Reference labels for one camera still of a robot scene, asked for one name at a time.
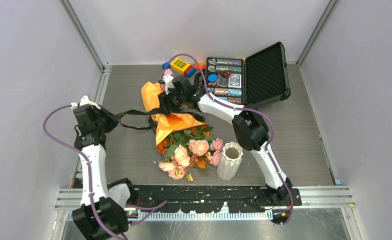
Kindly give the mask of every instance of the poker chip set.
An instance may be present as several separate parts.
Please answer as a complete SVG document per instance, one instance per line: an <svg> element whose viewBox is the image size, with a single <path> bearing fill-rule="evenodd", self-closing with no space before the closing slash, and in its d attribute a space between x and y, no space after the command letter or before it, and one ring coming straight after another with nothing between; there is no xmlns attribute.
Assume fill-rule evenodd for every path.
<svg viewBox="0 0 392 240"><path fill-rule="evenodd" d="M284 45L281 42L245 60L208 57L205 70L208 91L234 104L274 103L290 97ZM203 88L196 75L194 85Z"/></svg>

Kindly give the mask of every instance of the case lid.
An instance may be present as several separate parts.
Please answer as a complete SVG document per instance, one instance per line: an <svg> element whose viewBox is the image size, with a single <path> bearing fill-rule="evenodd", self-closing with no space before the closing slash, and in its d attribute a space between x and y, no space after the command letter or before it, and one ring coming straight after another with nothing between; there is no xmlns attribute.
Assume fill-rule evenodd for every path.
<svg viewBox="0 0 392 240"><path fill-rule="evenodd" d="M282 101L290 96L284 46L281 42L245 60L246 104Z"/></svg>

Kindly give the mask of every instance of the orange bag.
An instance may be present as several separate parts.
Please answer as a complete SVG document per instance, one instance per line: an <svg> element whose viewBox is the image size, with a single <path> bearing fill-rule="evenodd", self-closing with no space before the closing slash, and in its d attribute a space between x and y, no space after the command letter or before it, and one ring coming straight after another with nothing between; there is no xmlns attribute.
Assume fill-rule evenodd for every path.
<svg viewBox="0 0 392 240"><path fill-rule="evenodd" d="M147 112L160 107L158 95L162 92L158 82L155 84L147 82L141 88L141 97L143 98L144 108ZM188 113L170 113L168 115L158 113L151 117L157 122L156 148L160 153L165 149L165 145L168 143L166 137L170 133L200 125L208 127L204 122L197 121Z"/></svg>

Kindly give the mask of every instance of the white vase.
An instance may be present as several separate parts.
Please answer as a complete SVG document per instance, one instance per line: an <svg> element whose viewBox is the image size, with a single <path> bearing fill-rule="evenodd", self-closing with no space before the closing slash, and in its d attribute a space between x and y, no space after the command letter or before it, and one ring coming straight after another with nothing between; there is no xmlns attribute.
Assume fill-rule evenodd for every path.
<svg viewBox="0 0 392 240"><path fill-rule="evenodd" d="M238 166L241 163L243 149L235 142L229 142L222 148L216 172L222 180L230 180L235 176Z"/></svg>

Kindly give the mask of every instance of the flower bouquet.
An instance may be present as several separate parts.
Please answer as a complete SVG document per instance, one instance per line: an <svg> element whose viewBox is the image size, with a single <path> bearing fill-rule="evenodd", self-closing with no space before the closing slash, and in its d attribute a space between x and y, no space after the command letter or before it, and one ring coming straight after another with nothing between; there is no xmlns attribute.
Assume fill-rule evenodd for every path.
<svg viewBox="0 0 392 240"><path fill-rule="evenodd" d="M211 130L211 126L202 128L199 125L169 134L160 169L174 180L186 177L193 181L193 175L187 173L189 168L196 168L201 175L208 176L206 166L218 166L224 147L222 139L209 136Z"/></svg>

